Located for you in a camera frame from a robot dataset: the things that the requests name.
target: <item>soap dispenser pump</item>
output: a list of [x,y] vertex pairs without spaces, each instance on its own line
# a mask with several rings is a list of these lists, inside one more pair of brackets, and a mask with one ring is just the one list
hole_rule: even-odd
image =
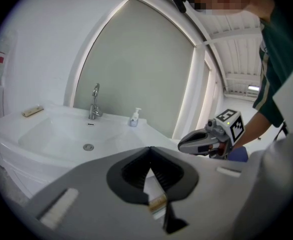
[[128,125],[131,127],[137,127],[139,122],[139,111],[141,108],[136,107],[135,112],[133,113],[132,117],[128,121]]

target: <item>faucet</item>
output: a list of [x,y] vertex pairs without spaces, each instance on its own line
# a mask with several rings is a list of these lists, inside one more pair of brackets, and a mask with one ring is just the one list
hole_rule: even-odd
[[100,110],[100,108],[97,106],[97,98],[99,94],[100,84],[97,83],[93,90],[93,102],[90,107],[90,112],[88,114],[88,118],[93,120],[96,119],[96,117],[102,117],[103,112]]

